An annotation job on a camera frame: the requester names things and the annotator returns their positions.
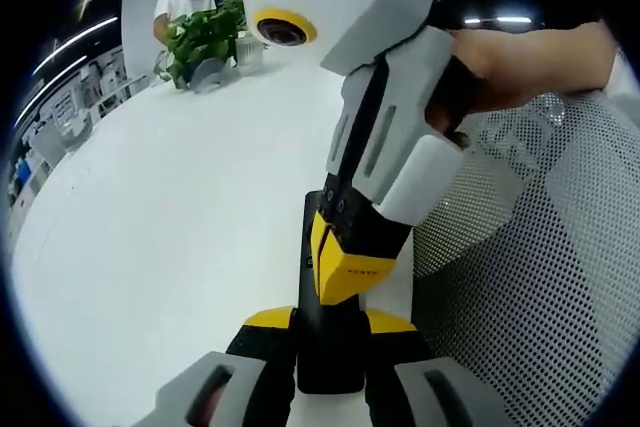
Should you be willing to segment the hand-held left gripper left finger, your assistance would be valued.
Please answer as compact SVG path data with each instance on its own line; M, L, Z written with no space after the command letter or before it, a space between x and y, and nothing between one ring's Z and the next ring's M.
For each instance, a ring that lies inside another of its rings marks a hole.
M137 426L285 426L295 396L296 308L246 319L224 352L210 352L157 391Z

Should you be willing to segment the person's right hand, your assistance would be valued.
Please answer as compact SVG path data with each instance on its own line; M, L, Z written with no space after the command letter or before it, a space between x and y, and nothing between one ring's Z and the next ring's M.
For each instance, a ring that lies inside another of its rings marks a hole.
M465 150L471 141L458 128L489 91L489 79L505 33L488 29L450 29L447 33L453 38L452 55L425 107L424 117L447 140Z

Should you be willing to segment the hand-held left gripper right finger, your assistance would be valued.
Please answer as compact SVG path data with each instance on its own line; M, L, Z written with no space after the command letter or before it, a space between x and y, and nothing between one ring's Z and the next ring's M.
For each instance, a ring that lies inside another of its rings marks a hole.
M365 401L374 426L503 426L497 391L451 357L435 357L407 319L366 311Z

